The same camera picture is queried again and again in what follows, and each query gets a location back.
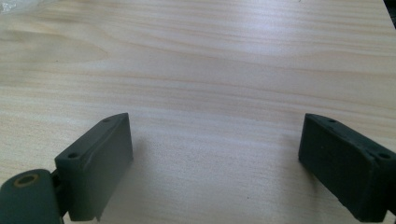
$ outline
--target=mounting hole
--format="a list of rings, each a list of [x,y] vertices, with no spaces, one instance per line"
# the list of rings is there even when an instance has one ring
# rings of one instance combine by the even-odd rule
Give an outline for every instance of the mounting hole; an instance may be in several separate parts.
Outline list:
[[[383,159],[390,159],[390,155],[385,154],[385,153],[379,153],[378,156],[383,158]]]
[[[24,188],[35,183],[37,179],[38,179],[37,174],[23,175],[15,180],[14,186],[17,188]]]
[[[67,156],[67,158],[69,158],[69,159],[74,159],[74,158],[77,158],[77,157],[78,157],[78,154],[77,154],[76,152],[70,153],[70,154]]]

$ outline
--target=wood grain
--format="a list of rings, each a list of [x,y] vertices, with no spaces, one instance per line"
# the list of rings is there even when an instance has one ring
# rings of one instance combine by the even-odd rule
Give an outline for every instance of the wood grain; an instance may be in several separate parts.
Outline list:
[[[297,160],[304,113],[396,150],[380,0],[63,0],[0,15],[0,51],[1,182],[129,113],[101,223],[358,223]]]

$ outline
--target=wooden table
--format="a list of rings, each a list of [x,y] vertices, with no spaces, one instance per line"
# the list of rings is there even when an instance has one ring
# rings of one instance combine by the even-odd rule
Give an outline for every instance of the wooden table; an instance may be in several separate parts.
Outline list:
[[[2,183],[129,113],[103,224],[358,223],[297,160],[304,113],[396,149],[381,0],[63,0],[0,15],[0,51]]]

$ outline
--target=dark gray plastic part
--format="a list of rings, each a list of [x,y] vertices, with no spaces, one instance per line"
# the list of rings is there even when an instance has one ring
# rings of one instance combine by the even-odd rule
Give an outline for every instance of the dark gray plastic part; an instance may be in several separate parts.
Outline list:
[[[99,219],[132,158],[126,113],[103,119],[57,156],[60,180],[73,192],[70,218]]]
[[[300,162],[362,222],[394,213],[396,154],[346,125],[306,114]]]

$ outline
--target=light wood surface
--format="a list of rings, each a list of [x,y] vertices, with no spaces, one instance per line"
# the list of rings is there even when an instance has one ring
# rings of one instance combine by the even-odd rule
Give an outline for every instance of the light wood surface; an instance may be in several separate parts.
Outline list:
[[[359,223],[298,162],[304,113],[396,149],[381,0],[63,0],[0,15],[0,52],[1,183],[129,113],[103,224]]]

